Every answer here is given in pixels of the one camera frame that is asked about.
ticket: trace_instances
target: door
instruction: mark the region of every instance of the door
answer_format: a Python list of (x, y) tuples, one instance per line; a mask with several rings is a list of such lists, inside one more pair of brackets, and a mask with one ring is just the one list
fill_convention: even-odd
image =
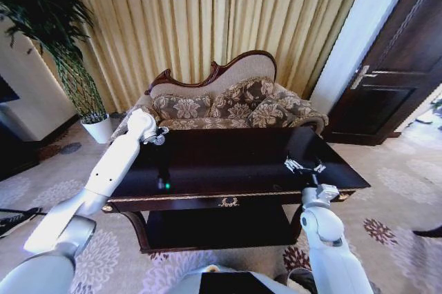
[(323, 135), (381, 144), (441, 82), (442, 0), (399, 0)]

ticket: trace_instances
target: black cable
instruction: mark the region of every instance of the black cable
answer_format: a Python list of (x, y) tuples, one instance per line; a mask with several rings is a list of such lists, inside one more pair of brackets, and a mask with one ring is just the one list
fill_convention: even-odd
[(46, 216), (47, 213), (33, 213), (32, 211), (22, 211), (22, 210), (14, 210), (14, 209), (2, 209), (0, 208), (0, 213), (23, 213), (24, 215), (41, 215)]

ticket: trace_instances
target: green leaves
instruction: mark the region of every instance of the green leaves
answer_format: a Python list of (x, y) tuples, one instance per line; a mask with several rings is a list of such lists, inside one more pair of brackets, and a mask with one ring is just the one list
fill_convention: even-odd
[(106, 118), (97, 87), (84, 68), (81, 51), (75, 45), (75, 40), (88, 37), (78, 25), (92, 25), (90, 15), (81, 0), (0, 0), (0, 20), (8, 17), (13, 22), (6, 30), (11, 46), (15, 33), (21, 32), (39, 43), (40, 52), (45, 48), (51, 53), (63, 89), (85, 124)]
[(0, 16), (14, 24), (6, 31), (12, 44), (14, 34), (22, 32), (49, 51), (63, 48), (80, 56), (75, 40), (88, 36), (78, 24), (92, 25), (91, 12), (81, 0), (0, 0)]

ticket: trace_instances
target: beige curtain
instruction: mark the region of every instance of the beige curtain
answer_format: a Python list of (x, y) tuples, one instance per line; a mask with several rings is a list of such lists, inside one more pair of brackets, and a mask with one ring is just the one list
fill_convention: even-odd
[(308, 97), (353, 0), (84, 0), (81, 45), (108, 111), (130, 108), (160, 72), (202, 81), (212, 60), (263, 49), (277, 81)]

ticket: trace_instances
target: table leg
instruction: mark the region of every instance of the table leg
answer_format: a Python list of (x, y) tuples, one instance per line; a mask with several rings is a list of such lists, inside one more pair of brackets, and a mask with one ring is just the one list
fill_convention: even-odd
[(147, 240), (146, 220), (144, 219), (143, 214), (141, 214), (139, 211), (125, 211), (121, 214), (125, 215), (131, 222), (133, 229), (135, 230), (135, 234), (137, 235), (141, 252), (143, 253), (148, 251), (151, 247), (149, 246), (149, 242)]
[(299, 207), (296, 209), (295, 214), (291, 218), (290, 227), (291, 231), (293, 232), (293, 235), (296, 240), (299, 238), (299, 234), (301, 234), (302, 226), (301, 226), (301, 213), (304, 210), (302, 209), (302, 204), (299, 205)]
[(420, 237), (442, 237), (442, 226), (429, 231), (413, 231), (413, 233)]

